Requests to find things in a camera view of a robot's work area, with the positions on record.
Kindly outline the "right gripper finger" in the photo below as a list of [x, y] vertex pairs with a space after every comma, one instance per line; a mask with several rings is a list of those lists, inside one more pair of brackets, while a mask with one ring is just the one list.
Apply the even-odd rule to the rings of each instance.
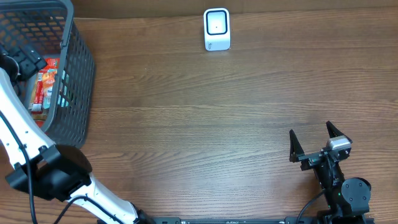
[[331, 121], [326, 122], [326, 128], [329, 134], [328, 144], [333, 142], [352, 143], [352, 140], [343, 134]]
[[305, 153], [297, 139], [294, 130], [291, 129], [289, 131], [289, 138], [290, 138], [290, 154], [289, 154], [289, 161], [290, 162], [299, 162], [300, 157], [304, 156]]

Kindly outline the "red snack bar packet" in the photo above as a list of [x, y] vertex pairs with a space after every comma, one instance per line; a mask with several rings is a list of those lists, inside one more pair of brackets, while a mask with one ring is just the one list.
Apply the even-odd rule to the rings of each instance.
[[35, 121], [36, 125], [40, 128], [44, 125], [44, 122], [49, 114], [49, 109], [47, 110], [43, 109], [44, 93], [43, 93], [43, 84], [42, 84], [42, 74], [44, 73], [44, 71], [48, 69], [54, 68], [58, 70], [60, 59], [46, 58], [45, 61], [47, 62], [47, 65], [43, 69], [41, 69], [36, 75], [35, 84], [32, 90], [30, 103], [28, 107], [32, 119]]

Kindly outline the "orange tissue packet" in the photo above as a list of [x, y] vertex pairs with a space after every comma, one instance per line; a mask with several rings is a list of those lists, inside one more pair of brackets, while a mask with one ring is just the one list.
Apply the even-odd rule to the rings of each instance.
[[52, 88], [55, 83], [55, 76], [57, 74], [57, 69], [48, 69], [42, 74], [42, 84], [43, 84], [43, 109], [47, 110], [50, 108], [50, 101], [52, 97]]

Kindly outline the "green wet wipes packet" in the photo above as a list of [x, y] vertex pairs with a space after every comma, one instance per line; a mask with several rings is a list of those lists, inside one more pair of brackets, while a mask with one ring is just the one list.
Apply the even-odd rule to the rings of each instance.
[[67, 84], [69, 84], [69, 75], [63, 71], [60, 94], [58, 95], [58, 105], [61, 107], [66, 107], [69, 104], [67, 101], [67, 97], [69, 96]]

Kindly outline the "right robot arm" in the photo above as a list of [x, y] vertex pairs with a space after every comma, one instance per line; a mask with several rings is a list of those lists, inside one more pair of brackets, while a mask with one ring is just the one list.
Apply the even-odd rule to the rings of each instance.
[[[300, 211], [296, 223], [373, 223], [365, 214], [370, 211], [371, 184], [364, 178], [345, 178], [340, 162], [349, 158], [352, 140], [332, 122], [326, 122], [329, 140], [319, 152], [304, 153], [299, 140], [291, 129], [290, 162], [301, 163], [302, 171], [312, 170], [317, 178], [321, 192], [314, 196]], [[317, 212], [315, 217], [304, 218], [303, 214], [321, 196], [325, 197], [327, 210]]]

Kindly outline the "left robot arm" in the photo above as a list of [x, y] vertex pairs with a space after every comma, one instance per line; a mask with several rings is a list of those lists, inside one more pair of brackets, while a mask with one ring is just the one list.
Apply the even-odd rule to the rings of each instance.
[[45, 67], [38, 57], [22, 69], [22, 62], [1, 50], [1, 143], [14, 170], [6, 176], [13, 188], [29, 195], [30, 214], [37, 223], [34, 199], [78, 205], [100, 223], [153, 223], [133, 203], [119, 198], [94, 174], [86, 156], [76, 147], [56, 144], [35, 123], [17, 96], [12, 82]]

